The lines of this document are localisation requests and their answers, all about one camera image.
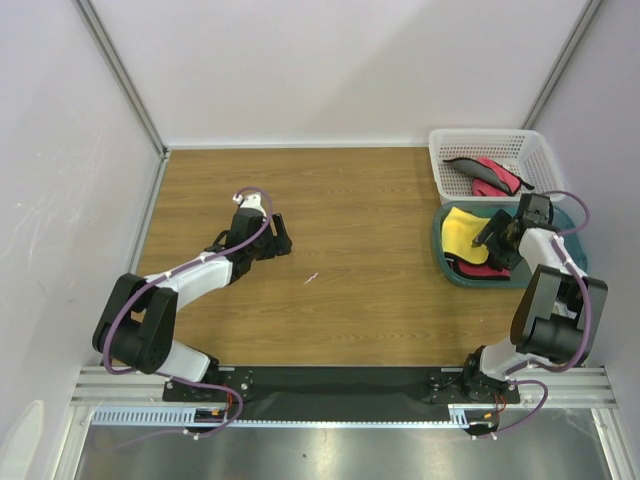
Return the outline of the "pink and black towel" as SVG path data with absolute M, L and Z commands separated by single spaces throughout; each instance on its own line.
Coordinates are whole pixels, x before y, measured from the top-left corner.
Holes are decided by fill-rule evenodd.
M 509 281 L 511 279 L 511 273 L 506 269 L 496 269 L 484 263 L 482 265 L 475 265 L 461 259 L 455 255 L 446 253 L 445 259 L 449 268 L 457 275 L 477 281 Z

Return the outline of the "yellow and black towel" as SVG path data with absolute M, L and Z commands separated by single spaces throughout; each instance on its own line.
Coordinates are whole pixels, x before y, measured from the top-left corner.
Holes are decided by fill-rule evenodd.
M 489 223 L 489 218 L 477 217 L 458 207 L 452 207 L 441 227 L 441 245 L 445 255 L 472 265 L 483 265 L 489 259 L 486 246 L 474 246 L 473 241 Z

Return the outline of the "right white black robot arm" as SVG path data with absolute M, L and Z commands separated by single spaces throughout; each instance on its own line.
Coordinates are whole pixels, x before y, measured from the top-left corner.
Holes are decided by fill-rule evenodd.
M 498 211 L 472 241 L 486 247 L 497 266 L 512 269 L 525 262 L 531 272 L 508 337 L 465 360 L 459 385 L 472 403 L 498 399 L 527 368 L 564 373 L 592 348 L 608 287 L 569 253 L 569 233 L 553 224 L 553 195 L 522 195 L 515 214 Z

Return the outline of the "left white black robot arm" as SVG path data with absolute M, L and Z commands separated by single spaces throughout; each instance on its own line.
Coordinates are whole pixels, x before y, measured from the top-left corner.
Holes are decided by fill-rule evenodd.
M 240 207 L 231 227 L 193 260 L 156 275 L 121 275 L 92 338 L 104 368 L 112 375 L 164 377 L 199 400 L 211 399 L 218 391 L 233 397 L 221 382 L 216 358 L 174 339 L 177 313 L 232 285 L 254 262 L 290 254 L 292 246 L 280 213 Z

